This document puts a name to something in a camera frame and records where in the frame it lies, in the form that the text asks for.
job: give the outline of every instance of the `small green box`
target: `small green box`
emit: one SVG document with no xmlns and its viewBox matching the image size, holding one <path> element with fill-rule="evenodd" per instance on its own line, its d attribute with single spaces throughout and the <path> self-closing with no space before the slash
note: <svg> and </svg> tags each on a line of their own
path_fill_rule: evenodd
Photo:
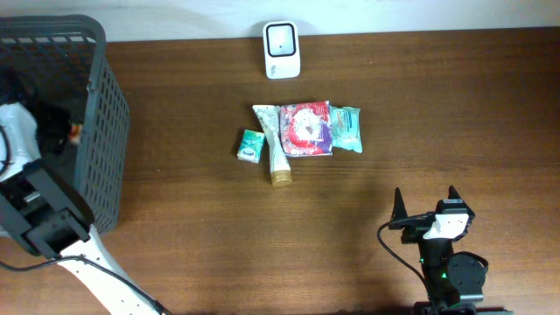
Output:
<svg viewBox="0 0 560 315">
<path fill-rule="evenodd" d="M 264 134 L 252 130 L 243 132 L 241 146 L 237 151 L 237 158 L 241 161 L 259 163 L 261 160 L 261 151 L 264 146 Z"/>
</svg>

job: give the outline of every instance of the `snack package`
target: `snack package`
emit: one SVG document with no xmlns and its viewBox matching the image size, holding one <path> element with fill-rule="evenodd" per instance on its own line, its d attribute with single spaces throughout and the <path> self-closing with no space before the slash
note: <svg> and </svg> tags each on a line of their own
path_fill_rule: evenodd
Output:
<svg viewBox="0 0 560 315">
<path fill-rule="evenodd" d="M 237 158 L 241 161 L 259 163 L 263 146 L 264 134 L 262 132 L 245 130 L 243 131 L 241 146 L 237 151 Z"/>
<path fill-rule="evenodd" d="M 282 106 L 280 134 L 283 150 L 289 157 L 332 155 L 329 101 Z"/>
<path fill-rule="evenodd" d="M 332 146 L 361 153 L 359 108 L 331 106 Z"/>
</svg>

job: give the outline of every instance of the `red snack package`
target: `red snack package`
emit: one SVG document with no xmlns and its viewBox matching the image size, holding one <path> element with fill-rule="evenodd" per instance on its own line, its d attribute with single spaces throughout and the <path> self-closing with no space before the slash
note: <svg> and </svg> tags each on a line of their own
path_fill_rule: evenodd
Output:
<svg viewBox="0 0 560 315">
<path fill-rule="evenodd" d="M 333 154 L 329 101 L 282 106 L 280 136 L 289 157 Z"/>
</svg>

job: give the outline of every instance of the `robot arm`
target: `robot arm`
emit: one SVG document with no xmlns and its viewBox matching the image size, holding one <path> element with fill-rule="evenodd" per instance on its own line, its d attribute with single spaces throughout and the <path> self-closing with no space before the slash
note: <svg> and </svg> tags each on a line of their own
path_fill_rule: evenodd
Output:
<svg viewBox="0 0 560 315">
<path fill-rule="evenodd" d="M 70 271 L 112 314 L 169 314 L 105 249 L 85 200 L 42 163 L 33 115 L 19 102 L 2 105 L 0 130 L 4 233 L 28 253 Z M 14 271 L 28 270 L 1 264 Z"/>
<path fill-rule="evenodd" d="M 381 226 L 381 245 L 397 260 L 381 239 L 381 230 L 401 229 L 403 244 L 418 244 L 423 276 L 412 266 L 428 291 L 430 304 L 415 304 L 415 314 L 476 315 L 475 303 L 482 301 L 482 286 L 488 272 L 488 261 L 469 252 L 453 252 L 452 244 L 467 234 L 475 218 L 474 211 L 461 199 L 455 187 L 449 187 L 448 199 L 440 200 L 434 212 L 408 216 L 401 191 L 395 189 L 395 205 L 391 221 Z M 479 314 L 513 314 L 493 311 Z"/>
</svg>

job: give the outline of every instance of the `tube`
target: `tube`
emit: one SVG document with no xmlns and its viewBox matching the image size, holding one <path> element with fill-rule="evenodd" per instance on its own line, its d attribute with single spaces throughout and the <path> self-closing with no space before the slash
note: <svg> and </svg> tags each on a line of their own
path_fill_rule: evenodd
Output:
<svg viewBox="0 0 560 315">
<path fill-rule="evenodd" d="M 280 143 L 280 123 L 278 121 L 279 106 L 253 105 L 256 117 L 269 143 L 270 177 L 274 187 L 291 184 L 291 170 L 284 149 Z"/>
</svg>

